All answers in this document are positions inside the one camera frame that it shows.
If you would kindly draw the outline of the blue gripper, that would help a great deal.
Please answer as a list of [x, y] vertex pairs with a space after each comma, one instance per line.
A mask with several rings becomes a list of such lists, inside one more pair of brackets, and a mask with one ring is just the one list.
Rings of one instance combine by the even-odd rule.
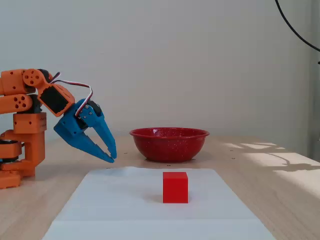
[[[77, 148], [89, 155], [97, 157], [105, 162], [113, 163], [117, 158], [116, 141], [105, 121], [101, 108], [94, 101], [89, 100], [84, 108], [76, 116], [78, 108], [84, 103], [84, 99], [73, 104], [63, 117], [54, 126], [55, 132], [70, 146]], [[85, 131], [93, 128], [105, 143], [109, 154], [95, 144]]]

